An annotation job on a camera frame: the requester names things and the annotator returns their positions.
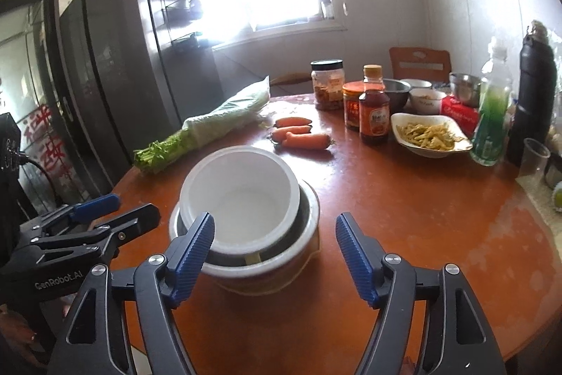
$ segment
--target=shredded food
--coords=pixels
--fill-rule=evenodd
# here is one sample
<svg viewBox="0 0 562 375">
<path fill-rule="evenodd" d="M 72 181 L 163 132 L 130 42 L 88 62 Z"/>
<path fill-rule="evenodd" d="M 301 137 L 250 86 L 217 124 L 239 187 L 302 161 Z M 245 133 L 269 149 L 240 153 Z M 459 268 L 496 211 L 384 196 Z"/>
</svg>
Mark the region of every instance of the shredded food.
<svg viewBox="0 0 562 375">
<path fill-rule="evenodd" d="M 406 126 L 397 127 L 400 136 L 406 142 L 430 150 L 451 151 L 455 147 L 455 142 L 465 140 L 464 137 L 451 134 L 445 123 L 433 126 L 408 123 Z"/>
</svg>

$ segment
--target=glossy tabletop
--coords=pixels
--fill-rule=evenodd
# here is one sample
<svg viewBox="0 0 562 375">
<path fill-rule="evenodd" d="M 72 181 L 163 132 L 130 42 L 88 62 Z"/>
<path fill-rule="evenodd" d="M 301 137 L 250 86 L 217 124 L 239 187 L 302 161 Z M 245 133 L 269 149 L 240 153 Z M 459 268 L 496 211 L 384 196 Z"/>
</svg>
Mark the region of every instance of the glossy tabletop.
<svg viewBox="0 0 562 375">
<path fill-rule="evenodd" d="M 456 263 L 470 281 L 505 358 L 522 349 L 562 307 L 562 263 L 552 234 L 510 164 L 482 167 L 467 153 L 415 156 L 391 139 L 364 145 L 344 127 L 342 112 L 318 112 L 313 96 L 277 98 L 269 119 L 297 115 L 331 133 L 329 151 L 281 151 L 320 199 L 321 253 L 282 291 L 239 296 L 201 274 L 174 316 L 199 375 L 352 374 L 377 316 L 359 299 L 335 240 L 335 218 L 352 212 L 385 250 L 415 266 Z M 122 246 L 113 269 L 136 266 L 169 244 L 168 219 L 183 180 L 204 156 L 249 144 L 273 151 L 262 125 L 230 133 L 155 176 L 132 168 L 117 184 L 122 210 L 151 202 L 160 226 Z M 131 343 L 142 348 L 133 304 Z M 407 355 L 417 360 L 424 311 L 416 305 Z"/>
</svg>

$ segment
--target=window sill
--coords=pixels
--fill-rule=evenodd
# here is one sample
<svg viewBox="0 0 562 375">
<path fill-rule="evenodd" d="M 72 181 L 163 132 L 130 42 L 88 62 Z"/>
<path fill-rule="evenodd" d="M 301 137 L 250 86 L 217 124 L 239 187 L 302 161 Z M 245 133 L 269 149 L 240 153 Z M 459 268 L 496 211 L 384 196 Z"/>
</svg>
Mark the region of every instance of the window sill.
<svg viewBox="0 0 562 375">
<path fill-rule="evenodd" d="M 324 19 L 321 21 L 313 21 L 310 23 L 301 23 L 299 25 L 278 26 L 262 31 L 251 32 L 248 34 L 240 34 L 222 44 L 215 45 L 213 50 L 224 50 L 232 46 L 242 45 L 258 40 L 273 39 L 293 34 L 302 34 L 305 32 L 328 32 L 328 31 L 346 31 L 347 28 L 335 19 Z"/>
</svg>

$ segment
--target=white square dish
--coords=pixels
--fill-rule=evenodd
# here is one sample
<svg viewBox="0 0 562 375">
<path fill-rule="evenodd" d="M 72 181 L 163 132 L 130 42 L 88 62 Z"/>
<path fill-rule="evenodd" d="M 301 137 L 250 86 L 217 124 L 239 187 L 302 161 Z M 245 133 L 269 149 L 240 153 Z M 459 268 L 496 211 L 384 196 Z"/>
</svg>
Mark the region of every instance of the white square dish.
<svg viewBox="0 0 562 375">
<path fill-rule="evenodd" d="M 412 153 L 424 156 L 426 158 L 444 158 L 451 153 L 461 153 L 462 151 L 470 151 L 472 149 L 472 142 L 466 138 L 456 121 L 444 115 L 411 115 L 411 114 L 394 114 L 391 116 L 392 132 L 396 141 L 402 146 L 406 147 Z M 429 148 L 422 148 L 414 145 L 413 143 L 404 140 L 398 132 L 398 126 L 406 126 L 408 123 L 419 123 L 426 126 L 434 126 L 445 123 L 447 129 L 454 136 L 462 137 L 463 140 L 455 142 L 455 147 L 450 151 L 436 151 Z"/>
</svg>

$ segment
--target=power cord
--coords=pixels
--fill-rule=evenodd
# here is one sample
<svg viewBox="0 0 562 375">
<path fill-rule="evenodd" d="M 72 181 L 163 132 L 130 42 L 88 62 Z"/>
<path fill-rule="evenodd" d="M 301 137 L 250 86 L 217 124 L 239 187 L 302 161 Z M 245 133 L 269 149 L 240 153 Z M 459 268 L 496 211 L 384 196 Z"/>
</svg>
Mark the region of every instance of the power cord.
<svg viewBox="0 0 562 375">
<path fill-rule="evenodd" d="M 43 166 L 41 164 L 39 164 L 35 159 L 30 158 L 27 154 L 25 154 L 21 151 L 18 152 L 18 157 L 20 159 L 20 165 L 23 166 L 24 164 L 27 164 L 27 163 L 33 164 L 35 167 L 37 167 L 43 173 L 43 175 L 47 178 L 47 181 L 49 182 L 49 186 L 51 187 L 51 190 L 53 192 L 55 206 L 57 208 L 62 207 L 65 204 L 64 201 L 63 201 L 63 198 L 60 197 L 60 195 L 58 195 L 57 190 L 54 187 L 53 180 L 51 179 L 51 177 L 49 177 L 49 174 L 43 168 Z"/>
</svg>

